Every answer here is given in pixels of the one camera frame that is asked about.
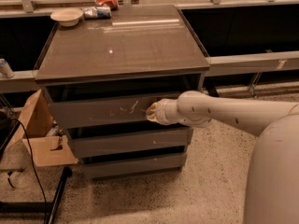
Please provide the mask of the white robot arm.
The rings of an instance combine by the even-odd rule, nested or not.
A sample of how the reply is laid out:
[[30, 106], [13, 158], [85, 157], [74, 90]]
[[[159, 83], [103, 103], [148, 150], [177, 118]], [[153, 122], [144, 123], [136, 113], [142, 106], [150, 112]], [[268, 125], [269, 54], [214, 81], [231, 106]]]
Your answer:
[[149, 121], [206, 127], [217, 120], [257, 137], [247, 177], [244, 224], [299, 224], [299, 104], [183, 92], [148, 107]]

